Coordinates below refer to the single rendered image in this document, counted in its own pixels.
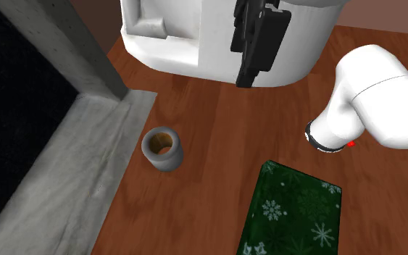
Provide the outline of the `grey cup with brown inside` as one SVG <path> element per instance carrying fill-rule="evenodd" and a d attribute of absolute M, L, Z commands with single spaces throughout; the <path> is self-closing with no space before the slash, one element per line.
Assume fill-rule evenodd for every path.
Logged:
<path fill-rule="evenodd" d="M 183 148 L 178 134 L 170 127 L 151 129 L 141 142 L 143 155 L 163 172 L 176 170 L 183 162 Z"/>

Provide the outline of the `green snowflake patterned robot stand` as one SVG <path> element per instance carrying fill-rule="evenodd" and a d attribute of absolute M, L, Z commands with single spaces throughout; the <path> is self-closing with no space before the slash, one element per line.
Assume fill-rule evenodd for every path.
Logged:
<path fill-rule="evenodd" d="M 338 255 L 342 189 L 266 161 L 236 255 Z"/>

